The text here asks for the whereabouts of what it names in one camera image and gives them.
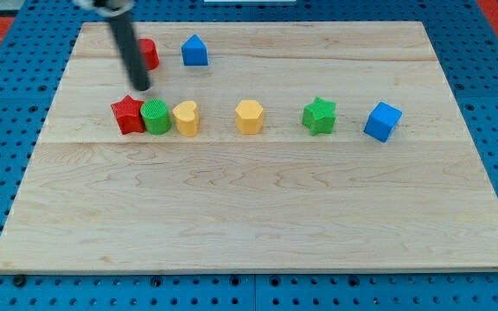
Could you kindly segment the grey robot end flange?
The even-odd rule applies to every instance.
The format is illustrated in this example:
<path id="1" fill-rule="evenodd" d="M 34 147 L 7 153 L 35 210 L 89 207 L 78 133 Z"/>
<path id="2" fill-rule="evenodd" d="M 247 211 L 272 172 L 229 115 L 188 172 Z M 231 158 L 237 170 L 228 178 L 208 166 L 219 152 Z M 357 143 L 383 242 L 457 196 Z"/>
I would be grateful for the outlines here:
<path id="1" fill-rule="evenodd" d="M 103 17 L 119 16 L 134 6 L 133 0 L 74 0 L 74 3 L 83 10 L 93 10 Z"/>

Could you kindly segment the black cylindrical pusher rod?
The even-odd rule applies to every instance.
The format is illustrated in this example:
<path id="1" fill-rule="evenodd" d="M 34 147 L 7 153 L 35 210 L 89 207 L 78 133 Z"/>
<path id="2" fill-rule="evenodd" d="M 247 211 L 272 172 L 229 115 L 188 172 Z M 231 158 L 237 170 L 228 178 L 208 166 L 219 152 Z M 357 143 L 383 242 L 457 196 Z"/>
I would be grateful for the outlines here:
<path id="1" fill-rule="evenodd" d="M 131 21 L 131 14 L 125 11 L 107 19 L 114 41 L 122 58 L 131 86 L 137 91 L 151 87 L 150 78 Z"/>

